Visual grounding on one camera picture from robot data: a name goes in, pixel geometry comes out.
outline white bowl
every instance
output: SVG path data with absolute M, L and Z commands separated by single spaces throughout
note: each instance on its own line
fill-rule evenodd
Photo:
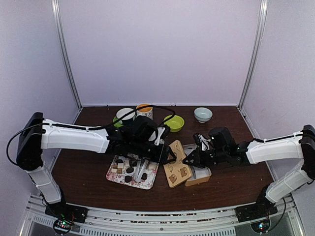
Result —
M 200 123 L 207 122 L 212 117 L 212 111 L 210 111 L 208 108 L 205 108 L 205 107 L 196 108 L 194 111 L 194 114 L 195 114 L 195 118 Z

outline robotic arm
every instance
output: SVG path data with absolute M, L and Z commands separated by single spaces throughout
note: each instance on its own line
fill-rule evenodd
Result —
M 183 163 L 200 168 L 220 162 L 241 166 L 285 158 L 301 159 L 284 177 L 264 187 L 255 204 L 236 208 L 239 222 L 277 213 L 276 202 L 315 179 L 315 129 L 311 125 L 305 125 L 301 132 L 290 136 L 239 144 L 225 127 L 212 129 L 209 139 L 198 133 L 194 134 L 194 139 L 198 148 Z
M 90 150 L 166 164 L 176 160 L 171 148 L 160 142 L 168 132 L 168 126 L 158 127 L 143 116 L 138 116 L 131 126 L 117 129 L 114 126 L 69 125 L 35 113 L 20 135 L 16 164 L 29 174 L 41 191 L 47 204 L 46 213 L 60 219 L 56 228 L 62 230 L 68 222 L 84 223 L 87 209 L 66 204 L 62 190 L 42 161 L 43 149 Z

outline wooden tabletop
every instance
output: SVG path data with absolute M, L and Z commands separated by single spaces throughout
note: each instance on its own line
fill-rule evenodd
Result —
M 121 107 L 86 107 L 76 124 L 103 125 L 112 122 Z M 216 126 L 227 127 L 235 141 L 249 141 L 252 135 L 236 107 L 209 107 L 213 118 L 204 124 L 196 121 L 196 107 L 172 107 L 184 118 L 185 126 L 170 133 L 166 144 L 178 139 L 183 145 L 193 144 L 196 132 L 208 135 Z M 162 122 L 170 113 L 154 108 L 154 120 Z M 53 169 L 53 176 L 63 189 L 68 203 L 90 207 L 140 211 L 174 211 L 227 207 L 254 202 L 262 187 L 273 180 L 265 163 L 247 167 L 214 166 L 207 183 L 171 189 L 164 168 L 159 167 L 153 188 L 142 190 L 110 182 L 106 173 L 113 156 L 90 151 L 63 149 Z

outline lime green bowl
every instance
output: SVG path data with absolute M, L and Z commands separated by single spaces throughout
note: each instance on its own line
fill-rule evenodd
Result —
M 181 131 L 181 129 L 183 128 L 185 124 L 185 121 L 180 116 L 174 116 L 172 119 L 168 120 L 164 124 L 166 124 L 167 126 L 171 128 L 172 133 L 175 133 L 175 132 Z

